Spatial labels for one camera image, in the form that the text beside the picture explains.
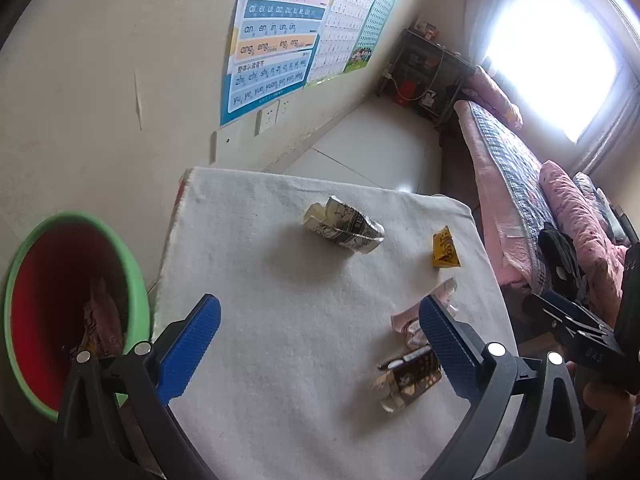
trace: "finger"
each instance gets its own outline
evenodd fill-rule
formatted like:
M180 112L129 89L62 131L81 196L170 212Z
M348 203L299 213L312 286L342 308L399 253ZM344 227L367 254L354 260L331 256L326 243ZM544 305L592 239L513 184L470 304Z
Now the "finger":
M573 361L567 361L566 369L569 370L569 375L571 375L571 378L573 379L575 375L575 363Z
M607 416L587 448L587 468L596 471L616 457L624 444L634 414L634 398L609 384L589 383L582 397L587 406Z

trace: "yellow wrapper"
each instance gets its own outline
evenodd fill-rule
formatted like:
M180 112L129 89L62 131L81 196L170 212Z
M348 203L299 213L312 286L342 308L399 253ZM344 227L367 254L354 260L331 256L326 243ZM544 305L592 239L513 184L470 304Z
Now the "yellow wrapper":
M449 267L459 267L460 260L453 245L453 238L449 231L449 226L445 226L442 231L433 235L433 257L434 267L448 269Z

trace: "floor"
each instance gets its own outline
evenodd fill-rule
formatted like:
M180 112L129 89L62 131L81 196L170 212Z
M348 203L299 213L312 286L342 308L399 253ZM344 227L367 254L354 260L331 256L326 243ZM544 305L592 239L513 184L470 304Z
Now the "floor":
M284 174L430 195L440 192L441 158L432 123L374 96Z

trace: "bright window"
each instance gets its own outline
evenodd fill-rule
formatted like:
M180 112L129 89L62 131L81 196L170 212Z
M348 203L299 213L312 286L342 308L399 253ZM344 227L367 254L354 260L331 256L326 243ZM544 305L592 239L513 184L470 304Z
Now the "bright window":
M618 72L600 26L573 0L516 0L498 20L487 56L573 142L602 107Z

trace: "plaid bedsheet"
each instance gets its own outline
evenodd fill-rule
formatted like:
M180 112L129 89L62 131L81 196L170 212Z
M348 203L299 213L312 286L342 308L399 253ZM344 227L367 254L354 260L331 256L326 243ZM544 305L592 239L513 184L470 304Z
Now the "plaid bedsheet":
M556 222L538 184L540 162L520 138L481 106L471 102L478 130L504 179L511 200L522 220L531 258L531 290L539 294L551 286L551 277L538 247L538 234L545 222Z

